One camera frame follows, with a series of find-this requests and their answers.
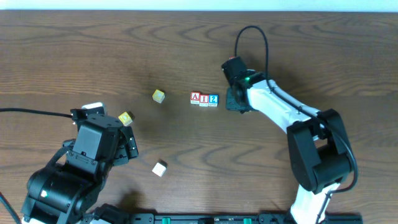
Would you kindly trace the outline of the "blue number 2 block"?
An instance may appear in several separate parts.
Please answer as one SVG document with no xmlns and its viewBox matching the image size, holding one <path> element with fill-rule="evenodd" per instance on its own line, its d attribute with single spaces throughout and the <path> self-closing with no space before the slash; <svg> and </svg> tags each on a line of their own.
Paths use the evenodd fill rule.
<svg viewBox="0 0 398 224">
<path fill-rule="evenodd" d="M 209 95 L 208 106 L 217 107 L 218 106 L 218 102 L 219 102 L 218 95 Z"/>
</svg>

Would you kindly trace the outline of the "red letter I block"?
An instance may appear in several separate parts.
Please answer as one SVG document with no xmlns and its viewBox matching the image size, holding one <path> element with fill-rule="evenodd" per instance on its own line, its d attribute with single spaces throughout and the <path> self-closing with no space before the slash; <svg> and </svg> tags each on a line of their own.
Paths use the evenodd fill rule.
<svg viewBox="0 0 398 224">
<path fill-rule="evenodd" d="M 209 95 L 200 95 L 199 105 L 201 107 L 208 107 L 209 106 Z"/>
</svg>

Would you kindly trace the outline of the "red letter A block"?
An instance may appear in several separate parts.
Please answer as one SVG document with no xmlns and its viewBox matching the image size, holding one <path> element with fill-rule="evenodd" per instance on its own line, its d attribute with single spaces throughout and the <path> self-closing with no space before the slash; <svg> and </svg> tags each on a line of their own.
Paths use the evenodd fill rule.
<svg viewBox="0 0 398 224">
<path fill-rule="evenodd" d="M 197 91 L 192 91 L 190 93 L 190 103 L 193 105 L 199 105 L 200 104 L 200 92 Z"/>
</svg>

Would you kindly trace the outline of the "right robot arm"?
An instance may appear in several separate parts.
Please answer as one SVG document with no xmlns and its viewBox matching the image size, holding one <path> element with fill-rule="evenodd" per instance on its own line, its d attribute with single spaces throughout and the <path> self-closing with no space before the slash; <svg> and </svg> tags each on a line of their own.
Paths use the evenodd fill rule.
<svg viewBox="0 0 398 224">
<path fill-rule="evenodd" d="M 326 213 L 333 195 L 351 190 L 340 186 L 358 173 L 339 113 L 309 107 L 280 89 L 266 72 L 248 69 L 240 57 L 221 66 L 229 83 L 228 95 L 241 113 L 259 111 L 287 135 L 290 165 L 299 183 L 288 223 L 353 223 L 356 217 Z"/>
</svg>

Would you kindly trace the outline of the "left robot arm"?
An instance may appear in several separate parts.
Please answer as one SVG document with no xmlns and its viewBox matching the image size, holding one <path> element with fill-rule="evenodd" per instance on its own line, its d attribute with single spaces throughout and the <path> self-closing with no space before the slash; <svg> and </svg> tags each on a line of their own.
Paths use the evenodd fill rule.
<svg viewBox="0 0 398 224">
<path fill-rule="evenodd" d="M 77 137 L 63 142 L 27 183 L 23 223 L 77 223 L 92 207 L 114 166 L 138 156 L 132 128 L 101 103 L 72 109 Z"/>
</svg>

